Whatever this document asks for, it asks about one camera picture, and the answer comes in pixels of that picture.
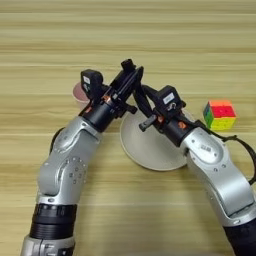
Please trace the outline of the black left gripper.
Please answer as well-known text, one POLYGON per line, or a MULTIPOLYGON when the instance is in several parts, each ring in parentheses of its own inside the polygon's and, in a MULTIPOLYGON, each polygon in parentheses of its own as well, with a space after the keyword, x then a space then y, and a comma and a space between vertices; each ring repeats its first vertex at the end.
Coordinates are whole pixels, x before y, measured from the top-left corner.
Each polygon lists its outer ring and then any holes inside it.
POLYGON ((90 102, 80 115, 98 132, 104 132, 114 119, 122 118, 126 112, 135 114, 137 108, 128 104, 127 99, 141 83, 143 73, 143 67, 131 71, 122 70, 110 86, 89 86, 86 96, 90 102))

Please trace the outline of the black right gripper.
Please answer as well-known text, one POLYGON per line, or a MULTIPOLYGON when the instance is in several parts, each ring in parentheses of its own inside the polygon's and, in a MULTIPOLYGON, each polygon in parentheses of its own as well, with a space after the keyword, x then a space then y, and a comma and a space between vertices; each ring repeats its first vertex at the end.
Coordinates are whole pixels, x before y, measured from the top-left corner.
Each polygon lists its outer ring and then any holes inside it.
POLYGON ((159 133, 165 135, 176 147, 179 147, 182 141, 196 128, 209 133, 201 121, 192 122, 183 114, 171 118, 157 114, 152 115, 152 108, 147 98, 153 102, 159 102, 162 100, 162 97, 159 91, 148 85, 137 86, 133 92, 133 97, 139 110, 148 117, 144 122, 139 124, 142 132, 153 126, 159 133))

